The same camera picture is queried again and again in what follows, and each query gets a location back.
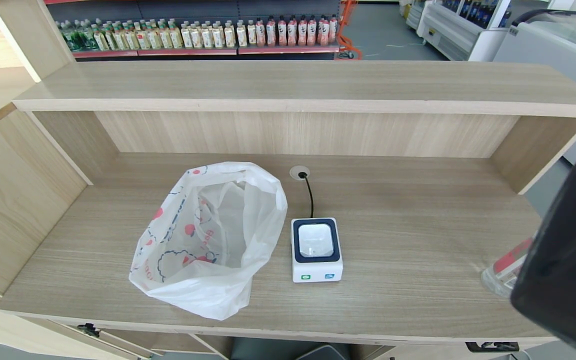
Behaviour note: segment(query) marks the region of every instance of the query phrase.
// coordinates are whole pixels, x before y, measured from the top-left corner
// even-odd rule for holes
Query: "plastic bag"
[[[190,169],[141,235],[128,278],[147,296],[227,319],[249,304],[287,209],[279,180],[252,162]]]

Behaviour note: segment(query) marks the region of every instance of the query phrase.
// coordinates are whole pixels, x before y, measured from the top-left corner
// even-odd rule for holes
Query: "store shelf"
[[[137,50],[140,57],[160,55],[237,55],[237,48],[165,48],[162,50]]]
[[[73,52],[72,55],[75,59],[136,57],[137,51],[79,51]]]
[[[240,47],[240,55],[249,54],[314,54],[314,53],[338,53],[339,45],[327,46],[251,46]]]

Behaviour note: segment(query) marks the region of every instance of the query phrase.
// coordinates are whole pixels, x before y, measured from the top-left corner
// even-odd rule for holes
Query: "printed pattern on bag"
[[[163,273],[167,272],[164,270],[164,268],[166,268],[169,271],[172,271],[173,274],[176,274],[181,267],[188,266],[192,264],[192,262],[194,262],[195,260],[215,264],[215,262],[217,262],[218,256],[219,256],[218,253],[214,253],[212,251],[207,251],[204,255],[196,256],[192,253],[189,253],[187,250],[181,250],[181,251],[168,250],[162,253],[162,255],[159,257],[159,260],[157,261],[157,271],[159,273],[159,276],[161,276],[161,281],[163,282],[168,277]]]

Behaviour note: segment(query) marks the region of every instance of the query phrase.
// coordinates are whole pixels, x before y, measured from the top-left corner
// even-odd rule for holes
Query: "wooden shelf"
[[[288,225],[254,276],[249,306],[215,321],[146,296],[128,268],[183,172],[222,161],[255,162],[279,178]],[[291,280],[290,219],[310,207],[306,184],[288,174],[295,164],[313,170],[315,216],[338,221],[340,282]],[[480,271],[539,223],[488,159],[120,153],[43,240],[0,310],[101,328],[366,344],[547,339],[480,281]]]
[[[126,74],[139,86],[126,86],[125,81],[118,80]],[[188,84],[201,86],[186,91]],[[224,84],[236,84],[236,89]],[[576,82],[541,64],[99,61],[64,66],[18,96],[14,105],[25,112],[137,110],[576,117]]]
[[[316,54],[316,53],[338,53],[339,45],[327,46],[249,46],[238,48],[240,55],[252,54]]]

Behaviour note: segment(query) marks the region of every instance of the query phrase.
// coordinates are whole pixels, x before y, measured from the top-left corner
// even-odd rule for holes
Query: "bottle label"
[[[150,48],[151,43],[148,41],[143,32],[137,34],[137,41],[139,42],[139,47],[141,48],[141,50],[146,50]]]
[[[192,49],[194,47],[190,31],[182,31],[181,37],[183,38],[183,46],[185,46],[186,49]]]

